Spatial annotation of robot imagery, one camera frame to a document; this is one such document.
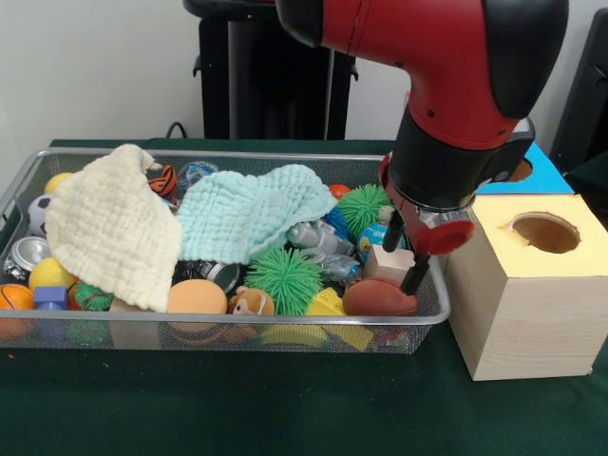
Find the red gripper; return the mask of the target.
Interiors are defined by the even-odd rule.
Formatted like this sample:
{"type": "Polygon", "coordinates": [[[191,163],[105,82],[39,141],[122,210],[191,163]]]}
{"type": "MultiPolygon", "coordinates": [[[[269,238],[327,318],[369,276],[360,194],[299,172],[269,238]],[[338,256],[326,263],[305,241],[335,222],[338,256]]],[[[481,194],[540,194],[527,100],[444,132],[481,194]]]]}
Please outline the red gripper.
{"type": "Polygon", "coordinates": [[[380,182],[393,205],[383,249],[392,253],[405,247],[405,238],[409,240],[414,264],[406,273],[401,290],[406,295],[416,295],[431,257],[447,255],[465,245],[474,233],[475,224],[467,208],[432,212],[406,199],[390,180],[390,162],[391,156],[386,156],[379,171],[380,182]]]}

